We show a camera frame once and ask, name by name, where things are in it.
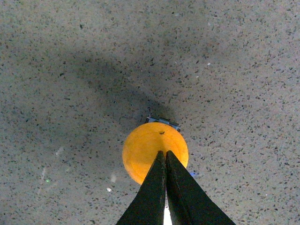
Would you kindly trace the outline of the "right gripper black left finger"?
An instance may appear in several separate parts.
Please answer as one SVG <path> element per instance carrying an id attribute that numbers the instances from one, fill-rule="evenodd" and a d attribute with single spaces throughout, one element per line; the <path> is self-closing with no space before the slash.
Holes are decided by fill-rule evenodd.
<path id="1" fill-rule="evenodd" d="M 162 225 L 164 223 L 166 166 L 157 153 L 136 197 L 118 220 L 118 225 Z"/>

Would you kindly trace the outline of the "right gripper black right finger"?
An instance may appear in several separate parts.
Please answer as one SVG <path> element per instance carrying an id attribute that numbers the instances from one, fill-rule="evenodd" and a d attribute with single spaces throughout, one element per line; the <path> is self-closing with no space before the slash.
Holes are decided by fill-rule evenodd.
<path id="1" fill-rule="evenodd" d="M 172 151 L 166 154 L 167 198 L 174 225 L 235 224 L 204 192 Z"/>

